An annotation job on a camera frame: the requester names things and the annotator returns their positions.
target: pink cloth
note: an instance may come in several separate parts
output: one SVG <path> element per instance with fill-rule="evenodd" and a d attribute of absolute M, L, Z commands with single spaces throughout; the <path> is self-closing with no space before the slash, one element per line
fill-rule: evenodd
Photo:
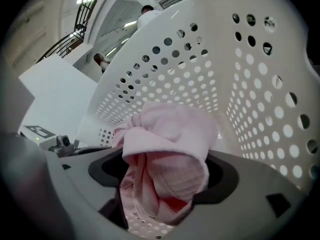
<path fill-rule="evenodd" d="M 198 108 L 146 102 L 114 130 L 129 168 L 120 185 L 126 213 L 167 224 L 179 222 L 193 196 L 207 187 L 205 160 L 218 137 L 213 117 Z"/>

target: man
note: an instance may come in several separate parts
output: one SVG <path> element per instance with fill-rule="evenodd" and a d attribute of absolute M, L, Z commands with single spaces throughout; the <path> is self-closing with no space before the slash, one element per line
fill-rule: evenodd
<path fill-rule="evenodd" d="M 145 5 L 142 7 L 141 16 L 138 19 L 138 29 L 149 23 L 152 19 L 157 17 L 161 13 L 160 10 L 155 10 L 151 5 Z"/>
<path fill-rule="evenodd" d="M 109 66 L 111 60 L 105 58 L 102 54 L 97 53 L 93 57 L 94 61 L 101 67 L 102 74 L 106 71 L 107 67 Z"/>

